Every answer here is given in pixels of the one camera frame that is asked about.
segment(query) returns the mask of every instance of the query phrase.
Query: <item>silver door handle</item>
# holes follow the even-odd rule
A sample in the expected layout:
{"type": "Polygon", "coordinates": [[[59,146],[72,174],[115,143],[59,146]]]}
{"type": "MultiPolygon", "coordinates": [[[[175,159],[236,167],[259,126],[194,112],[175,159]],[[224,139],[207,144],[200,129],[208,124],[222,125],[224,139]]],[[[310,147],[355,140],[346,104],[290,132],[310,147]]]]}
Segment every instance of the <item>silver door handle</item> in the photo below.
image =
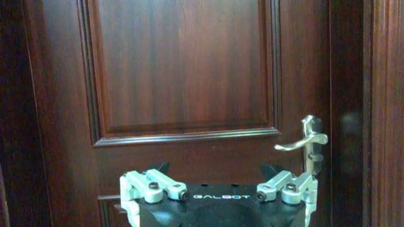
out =
{"type": "Polygon", "coordinates": [[[319,143],[324,145],[327,144],[327,142],[328,142],[328,136],[326,134],[312,133],[311,135],[308,135],[295,143],[284,144],[284,145],[276,144],[275,149],[282,151],[291,151],[304,147],[308,143],[319,143]]]}
{"type": "Polygon", "coordinates": [[[314,115],[308,115],[302,120],[302,123],[304,138],[292,144],[276,144],[275,149],[282,151],[291,151],[303,148],[304,170],[312,175],[318,175],[322,171],[322,161],[324,160],[324,156],[322,154],[322,145],[328,143],[328,136],[320,133],[320,118],[315,117],[314,115]]]}

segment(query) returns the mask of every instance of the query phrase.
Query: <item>dark wood wall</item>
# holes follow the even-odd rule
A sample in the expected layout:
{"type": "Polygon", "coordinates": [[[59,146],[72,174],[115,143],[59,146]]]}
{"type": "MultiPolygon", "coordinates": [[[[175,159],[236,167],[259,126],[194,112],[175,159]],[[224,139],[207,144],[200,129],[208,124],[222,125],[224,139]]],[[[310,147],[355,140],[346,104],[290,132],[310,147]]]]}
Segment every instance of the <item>dark wood wall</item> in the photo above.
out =
{"type": "Polygon", "coordinates": [[[15,0],[0,0],[0,166],[4,219],[11,226],[51,226],[24,14],[15,0]]]}
{"type": "Polygon", "coordinates": [[[374,1],[371,87],[372,226],[404,226],[404,2],[374,1]]]}

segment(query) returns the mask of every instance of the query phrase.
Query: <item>metal clamp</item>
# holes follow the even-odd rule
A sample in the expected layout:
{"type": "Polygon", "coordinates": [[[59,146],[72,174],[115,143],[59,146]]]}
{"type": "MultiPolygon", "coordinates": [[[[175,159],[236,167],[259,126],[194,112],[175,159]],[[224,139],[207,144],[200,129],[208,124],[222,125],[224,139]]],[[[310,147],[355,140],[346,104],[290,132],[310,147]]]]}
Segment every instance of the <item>metal clamp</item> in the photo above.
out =
{"type": "Polygon", "coordinates": [[[286,184],[292,180],[292,173],[282,171],[267,183],[258,185],[259,201],[267,202],[276,199],[276,192],[282,190],[286,184]]]}
{"type": "Polygon", "coordinates": [[[156,169],[146,171],[146,177],[148,180],[159,183],[162,189],[167,192],[168,198],[172,200],[187,200],[188,190],[183,182],[175,181],[156,169]]]}
{"type": "Polygon", "coordinates": [[[314,115],[308,115],[303,120],[304,138],[292,144],[276,145],[275,149],[291,151],[303,147],[304,149],[304,169],[312,175],[318,175],[322,171],[322,145],[327,144],[328,136],[322,131],[322,119],[314,115]]]}
{"type": "Polygon", "coordinates": [[[176,182],[159,170],[151,169],[140,174],[127,172],[119,178],[120,206],[128,213],[128,221],[134,227],[140,227],[140,206],[136,199],[144,198],[150,204],[159,203],[167,192],[168,198],[184,201],[188,198],[187,185],[176,182]]]}
{"type": "Polygon", "coordinates": [[[318,209],[319,181],[311,173],[294,177],[290,171],[282,171],[267,183],[258,185],[260,202],[274,201],[282,191],[283,202],[291,205],[306,203],[306,227],[310,226],[311,214],[318,209]]]}

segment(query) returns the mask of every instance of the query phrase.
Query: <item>silver metal mount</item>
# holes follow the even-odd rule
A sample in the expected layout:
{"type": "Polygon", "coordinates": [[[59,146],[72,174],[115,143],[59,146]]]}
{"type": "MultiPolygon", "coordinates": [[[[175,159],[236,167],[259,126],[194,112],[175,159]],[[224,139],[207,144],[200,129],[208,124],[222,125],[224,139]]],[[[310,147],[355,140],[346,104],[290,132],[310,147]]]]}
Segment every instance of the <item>silver metal mount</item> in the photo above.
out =
{"type": "Polygon", "coordinates": [[[151,169],[140,174],[127,172],[120,178],[120,206],[128,213],[132,227],[140,227],[140,207],[136,199],[144,198],[147,203],[159,203],[164,193],[170,199],[184,201],[188,198],[187,185],[164,175],[159,170],[151,169]]]}
{"type": "Polygon", "coordinates": [[[290,171],[282,171],[268,182],[258,185],[258,199],[271,202],[282,192],[283,202],[291,205],[306,203],[306,227],[310,226],[312,212],[318,209],[319,181],[311,173],[295,177],[290,171]]]}

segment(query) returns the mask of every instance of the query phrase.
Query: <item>door molding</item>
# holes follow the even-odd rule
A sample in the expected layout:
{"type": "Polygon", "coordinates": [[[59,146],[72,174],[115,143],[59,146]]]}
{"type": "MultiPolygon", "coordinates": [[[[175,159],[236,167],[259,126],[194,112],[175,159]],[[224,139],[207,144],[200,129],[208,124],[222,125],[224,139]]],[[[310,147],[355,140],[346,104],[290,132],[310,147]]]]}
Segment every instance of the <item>door molding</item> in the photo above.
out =
{"type": "Polygon", "coordinates": [[[156,143],[170,141],[210,140],[234,137],[279,136],[282,133],[282,53],[280,53],[280,4],[279,0],[260,0],[260,42],[264,48],[264,74],[267,77],[267,118],[264,121],[246,121],[243,128],[234,122],[178,122],[151,125],[111,126],[111,114],[107,104],[107,92],[103,87],[106,66],[103,58],[102,22],[99,20],[98,1],[78,0],[80,33],[84,59],[87,100],[90,109],[90,127],[94,147],[156,143]],[[179,133],[180,128],[198,129],[211,124],[211,129],[199,132],[179,133]]]}

